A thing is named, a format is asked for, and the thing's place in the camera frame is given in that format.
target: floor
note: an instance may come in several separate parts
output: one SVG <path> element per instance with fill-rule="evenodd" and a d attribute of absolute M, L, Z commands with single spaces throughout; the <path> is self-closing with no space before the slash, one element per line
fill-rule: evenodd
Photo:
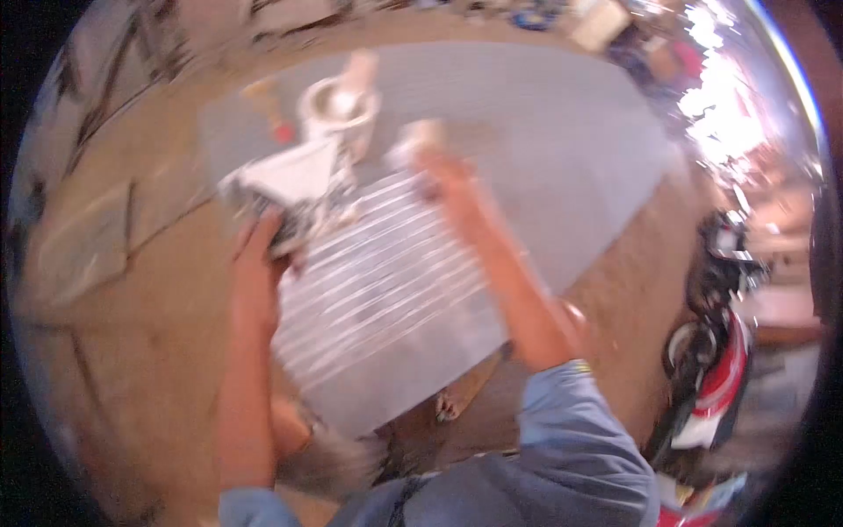
<path fill-rule="evenodd" d="M 298 48 L 305 39 L 296 37 L 261 53 L 231 51 L 151 89 L 100 130 L 51 197 L 33 243 L 117 181 L 191 165 L 196 113 L 210 99 L 314 56 L 444 39 L 576 51 L 553 32 L 516 30 L 501 20 L 475 26 L 449 13 L 410 9 L 320 30 L 304 49 Z M 681 311 L 696 220 L 711 203 L 706 180 L 688 168 L 678 146 L 674 157 L 674 169 L 649 202 L 565 295 L 592 323 L 597 381 L 638 442 L 647 439 L 664 401 L 659 354 Z M 16 315 L 38 350 L 31 362 L 45 369 L 53 387 L 45 396 L 63 431 L 57 448 L 75 451 L 94 495 L 117 517 L 146 514 L 158 527 L 216 524 L 213 437 L 226 341 L 227 232 L 221 206 L 210 201 L 134 250 L 124 276 L 68 307 L 28 302 L 26 284 L 19 295 Z M 509 369 L 498 369 L 486 390 L 492 395 L 481 394 L 468 411 L 498 411 L 493 394 L 508 382 Z M 284 390 L 277 377 L 277 389 Z M 518 395 L 515 389 L 497 393 L 503 392 L 507 401 Z M 448 433 L 459 433 L 459 421 Z M 443 460 L 459 457 L 444 452 Z M 332 513 L 328 503 L 290 496 L 306 526 L 322 525 Z"/>

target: light blue shirt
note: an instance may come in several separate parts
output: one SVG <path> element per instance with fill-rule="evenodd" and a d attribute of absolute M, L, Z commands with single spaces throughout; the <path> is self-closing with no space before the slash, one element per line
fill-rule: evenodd
<path fill-rule="evenodd" d="M 529 379 L 518 416 L 520 456 L 475 457 L 412 487 L 384 483 L 353 497 L 328 525 L 386 527 L 402 494 L 408 527 L 655 525 L 655 475 L 589 371 L 571 361 Z M 301 527 L 263 488 L 223 492 L 219 518 L 222 527 Z"/>

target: white paper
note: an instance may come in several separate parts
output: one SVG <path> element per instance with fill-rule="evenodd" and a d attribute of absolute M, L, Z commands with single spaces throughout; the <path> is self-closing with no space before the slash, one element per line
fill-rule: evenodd
<path fill-rule="evenodd" d="M 328 191 L 339 138 L 325 137 L 247 164 L 236 176 L 240 184 L 281 204 L 319 199 Z"/>

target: red motorcycle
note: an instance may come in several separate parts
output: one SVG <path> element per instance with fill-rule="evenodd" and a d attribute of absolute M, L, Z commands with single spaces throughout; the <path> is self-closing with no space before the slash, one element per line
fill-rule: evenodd
<path fill-rule="evenodd" d="M 695 320 L 664 348 L 670 403 L 643 450 L 663 491 L 661 527 L 710 524 L 745 481 L 726 475 L 700 484 L 689 481 L 693 471 L 677 475 L 671 468 L 684 454 L 716 449 L 729 438 L 749 380 L 752 332 L 736 304 L 766 281 L 769 269 L 744 250 L 744 220 L 740 212 L 717 211 L 701 223 L 705 254 L 686 289 Z M 691 499 L 700 495 L 707 498 Z"/>

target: red object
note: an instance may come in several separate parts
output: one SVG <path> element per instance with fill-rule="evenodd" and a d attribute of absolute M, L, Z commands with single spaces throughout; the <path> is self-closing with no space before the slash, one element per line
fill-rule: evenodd
<path fill-rule="evenodd" d="M 276 126 L 272 135 L 280 144 L 287 144 L 293 140 L 293 127 L 288 124 Z"/>
<path fill-rule="evenodd" d="M 729 312 L 729 330 L 731 340 L 723 350 L 720 362 L 702 380 L 694 408 L 695 416 L 708 418 L 732 404 L 746 374 L 744 370 L 749 354 L 744 326 L 733 311 Z"/>
<path fill-rule="evenodd" d="M 682 65 L 685 67 L 685 74 L 691 78 L 700 78 L 703 70 L 702 61 L 705 60 L 702 58 L 702 55 L 691 47 L 690 44 L 680 39 L 674 40 L 673 45 L 675 53 L 679 56 Z"/>
<path fill-rule="evenodd" d="M 677 513 L 664 508 L 658 513 L 658 522 L 656 527 L 706 527 L 714 523 L 714 520 L 720 517 L 719 510 L 713 510 L 709 513 L 700 514 L 699 516 L 683 516 L 682 513 Z"/>

